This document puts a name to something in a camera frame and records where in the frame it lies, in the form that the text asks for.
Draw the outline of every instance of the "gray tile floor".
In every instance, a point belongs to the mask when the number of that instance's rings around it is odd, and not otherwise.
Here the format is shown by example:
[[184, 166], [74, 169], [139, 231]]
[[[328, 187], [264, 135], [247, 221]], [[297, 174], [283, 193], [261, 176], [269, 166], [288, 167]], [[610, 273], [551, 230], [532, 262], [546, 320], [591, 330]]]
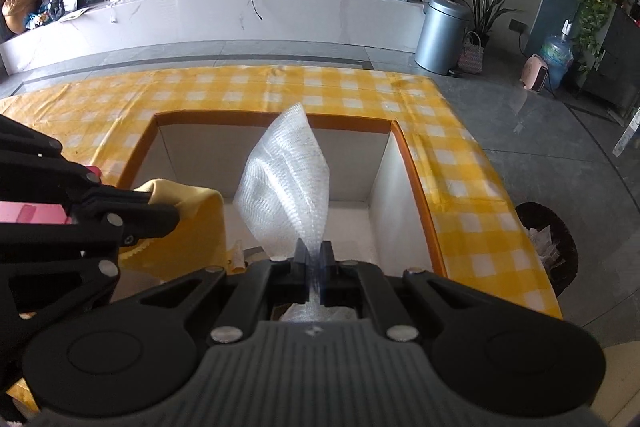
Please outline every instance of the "gray tile floor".
[[564, 317], [604, 346], [640, 339], [640, 140], [613, 158], [622, 128], [589, 100], [524, 91], [519, 58], [487, 55], [482, 75], [453, 78], [429, 74], [411, 54], [391, 50], [322, 42], [192, 42], [92, 55], [16, 74], [0, 83], [0, 97], [129, 71], [224, 64], [430, 76], [484, 148], [514, 204], [545, 204], [572, 232], [579, 268], [559, 298]]

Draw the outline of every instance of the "open cardboard box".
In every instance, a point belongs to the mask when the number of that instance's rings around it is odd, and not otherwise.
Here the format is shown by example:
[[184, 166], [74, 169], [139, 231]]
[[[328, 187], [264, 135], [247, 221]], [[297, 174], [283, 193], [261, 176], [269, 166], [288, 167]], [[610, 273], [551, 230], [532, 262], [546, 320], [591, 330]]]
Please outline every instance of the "open cardboard box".
[[[273, 113], [176, 111], [156, 115], [118, 184], [155, 178], [209, 187], [225, 198], [227, 248], [259, 244], [232, 201], [250, 152]], [[409, 267], [444, 274], [433, 221], [415, 165], [397, 123], [308, 115], [330, 171], [324, 238], [338, 261], [357, 259], [399, 276]]]

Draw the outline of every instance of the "electrical socket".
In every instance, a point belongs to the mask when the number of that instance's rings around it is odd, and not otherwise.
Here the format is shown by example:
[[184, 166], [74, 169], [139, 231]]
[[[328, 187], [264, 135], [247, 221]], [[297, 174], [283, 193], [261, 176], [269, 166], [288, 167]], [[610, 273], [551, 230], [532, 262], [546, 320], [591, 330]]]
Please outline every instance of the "electrical socket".
[[516, 19], [511, 19], [511, 22], [509, 23], [509, 29], [512, 32], [516, 32], [519, 35], [522, 35], [523, 33], [527, 32], [527, 29], [529, 29], [529, 27], [524, 22], [517, 21]]

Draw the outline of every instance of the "dark cabinet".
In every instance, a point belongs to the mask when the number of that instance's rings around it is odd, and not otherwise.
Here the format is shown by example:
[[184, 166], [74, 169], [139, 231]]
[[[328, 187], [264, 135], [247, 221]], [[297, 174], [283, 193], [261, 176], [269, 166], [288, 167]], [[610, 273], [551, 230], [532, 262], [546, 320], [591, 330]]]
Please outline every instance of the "dark cabinet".
[[582, 90], [612, 103], [626, 118], [640, 96], [640, 28], [621, 8], [613, 15], [602, 49], [600, 66], [590, 71]]

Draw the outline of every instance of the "vase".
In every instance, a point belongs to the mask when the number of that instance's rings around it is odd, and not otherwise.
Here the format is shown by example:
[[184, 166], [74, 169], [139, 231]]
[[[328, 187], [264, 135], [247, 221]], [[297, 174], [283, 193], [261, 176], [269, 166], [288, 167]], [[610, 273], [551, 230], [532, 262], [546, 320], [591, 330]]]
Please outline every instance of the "vase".
[[57, 21], [65, 14], [65, 3], [63, 0], [49, 0], [47, 3], [47, 13], [52, 21]]

